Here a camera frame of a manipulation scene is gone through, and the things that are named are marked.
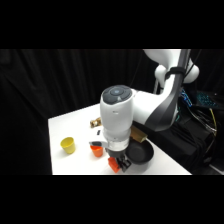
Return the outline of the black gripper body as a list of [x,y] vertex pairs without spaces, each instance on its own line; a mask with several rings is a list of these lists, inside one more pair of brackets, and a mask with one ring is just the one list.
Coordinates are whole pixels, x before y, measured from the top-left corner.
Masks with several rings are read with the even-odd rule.
[[107,154],[115,159],[124,160],[125,159],[125,151],[112,151],[110,149],[106,149]]

